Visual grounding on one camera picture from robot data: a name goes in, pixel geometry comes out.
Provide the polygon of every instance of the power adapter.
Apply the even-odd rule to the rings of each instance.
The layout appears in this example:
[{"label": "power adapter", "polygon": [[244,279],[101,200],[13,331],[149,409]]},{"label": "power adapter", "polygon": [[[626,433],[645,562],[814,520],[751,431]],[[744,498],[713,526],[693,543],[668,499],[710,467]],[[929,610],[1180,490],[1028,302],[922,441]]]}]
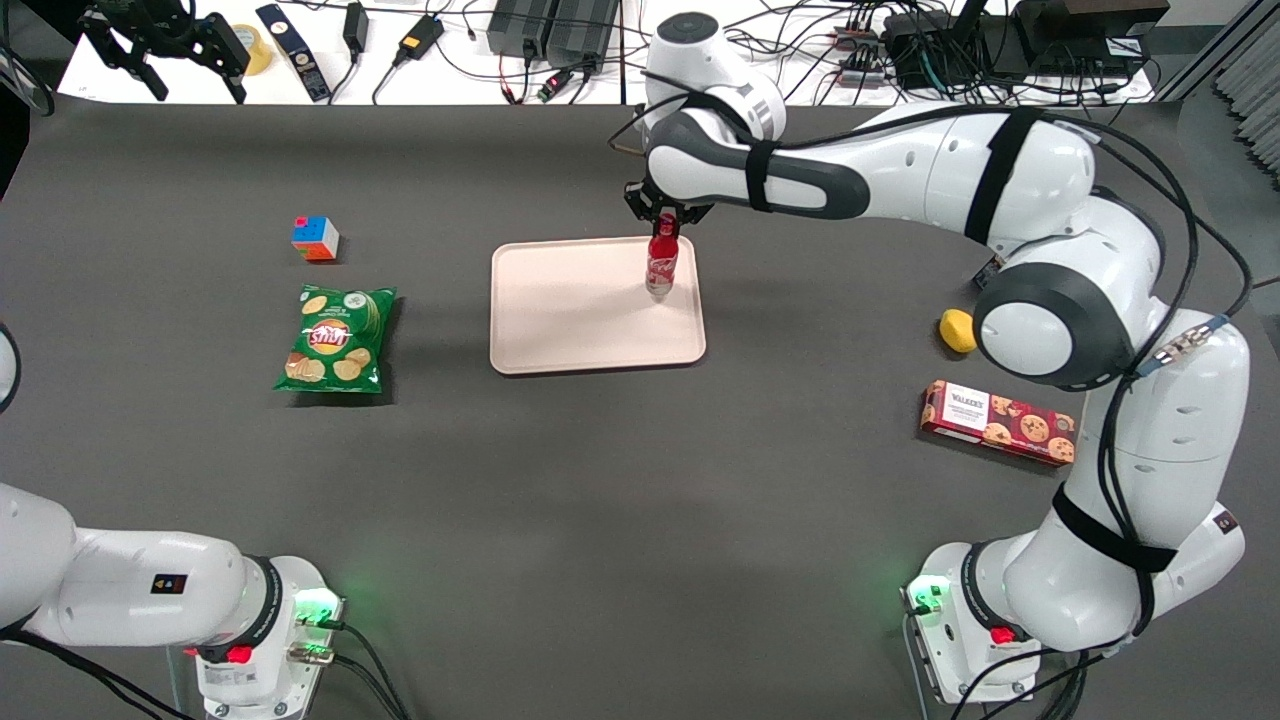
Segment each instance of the power adapter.
[{"label": "power adapter", "polygon": [[360,55],[365,51],[365,37],[367,36],[369,13],[365,12],[365,6],[358,1],[348,3],[347,17],[342,22],[342,41],[347,44],[347,51],[351,53],[351,67],[347,68],[347,74],[342,76],[342,79],[334,86],[333,92],[329,94],[329,105],[333,105],[333,101],[338,99],[338,91],[347,85],[351,74],[356,72]]},{"label": "power adapter", "polygon": [[347,18],[342,23],[342,41],[355,58],[365,51],[365,38],[369,36],[369,12],[360,3],[347,4]]},{"label": "power adapter", "polygon": [[396,51],[396,64],[399,65],[404,60],[421,60],[426,51],[435,45],[435,41],[444,35],[444,23],[438,18],[430,15],[422,15],[421,19],[413,24],[412,28],[404,37],[401,38],[399,50]]}]

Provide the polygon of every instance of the yellow sponge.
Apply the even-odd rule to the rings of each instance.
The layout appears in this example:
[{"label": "yellow sponge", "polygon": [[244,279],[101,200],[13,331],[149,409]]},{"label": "yellow sponge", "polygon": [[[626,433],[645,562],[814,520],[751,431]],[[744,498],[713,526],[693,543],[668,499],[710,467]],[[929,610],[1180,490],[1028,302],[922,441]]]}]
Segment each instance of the yellow sponge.
[{"label": "yellow sponge", "polygon": [[951,307],[943,313],[938,322],[938,334],[956,352],[973,352],[978,348],[978,341],[973,337],[973,315],[964,310]]}]

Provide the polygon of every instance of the tape roll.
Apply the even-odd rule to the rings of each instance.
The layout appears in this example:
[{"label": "tape roll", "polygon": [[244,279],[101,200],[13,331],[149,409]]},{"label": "tape roll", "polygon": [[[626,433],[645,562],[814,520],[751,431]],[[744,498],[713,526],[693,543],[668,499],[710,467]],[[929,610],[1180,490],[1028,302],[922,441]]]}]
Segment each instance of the tape roll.
[{"label": "tape roll", "polygon": [[232,26],[232,29],[236,31],[236,37],[239,38],[241,45],[248,50],[248,67],[244,68],[244,74],[256,76],[265,70],[271,64],[271,49],[262,42],[262,36],[257,33],[257,28],[253,26]]}]

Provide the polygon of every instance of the black strap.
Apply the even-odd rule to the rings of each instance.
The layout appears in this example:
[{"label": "black strap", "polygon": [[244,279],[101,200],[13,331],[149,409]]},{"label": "black strap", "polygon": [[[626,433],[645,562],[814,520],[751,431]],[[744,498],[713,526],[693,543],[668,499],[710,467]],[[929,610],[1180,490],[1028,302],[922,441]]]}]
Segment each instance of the black strap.
[{"label": "black strap", "polygon": [[996,206],[1000,205],[1005,186],[1014,174],[1018,154],[1023,150],[1027,133],[1043,114],[1044,110],[1039,108],[1016,108],[991,137],[991,142],[987,143],[991,158],[987,159],[987,168],[982,170],[978,190],[973,193],[973,204],[969,205],[969,219],[964,225],[965,237],[987,243],[991,220],[996,217]]},{"label": "black strap", "polygon": [[987,600],[982,597],[982,589],[978,588],[978,559],[982,557],[982,551],[987,550],[987,546],[996,541],[975,542],[969,547],[969,552],[965,553],[964,560],[960,561],[960,589],[964,592],[965,602],[969,603],[969,611],[973,612],[973,619],[978,621],[979,625],[993,630],[996,628],[1009,628],[1014,632],[1014,641],[1027,642],[1030,635],[1018,625],[1016,623],[1010,623],[1000,616],[995,609],[987,605]]},{"label": "black strap", "polygon": [[1174,561],[1174,556],[1178,555],[1176,550],[1132,543],[1112,533],[1111,528],[1098,523],[1071,502],[1071,498],[1066,497],[1065,487],[1066,483],[1057,486],[1057,493],[1053,495],[1053,511],[1057,512],[1066,529],[1084,541],[1084,544],[1121,565],[1143,573],[1162,573]]},{"label": "black strap", "polygon": [[764,181],[769,178],[769,158],[782,145],[774,140],[762,140],[751,143],[746,154],[746,199],[753,210],[772,213],[773,206],[764,199]]}]

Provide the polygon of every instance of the red button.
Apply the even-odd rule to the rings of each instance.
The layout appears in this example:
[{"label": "red button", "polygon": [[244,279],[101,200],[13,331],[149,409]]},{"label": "red button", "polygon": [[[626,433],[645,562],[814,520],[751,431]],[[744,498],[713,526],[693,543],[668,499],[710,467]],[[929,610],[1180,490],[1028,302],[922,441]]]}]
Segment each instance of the red button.
[{"label": "red button", "polygon": [[234,662],[237,665],[244,665],[248,659],[252,657],[253,648],[247,644],[236,646],[227,651],[227,662]]}]

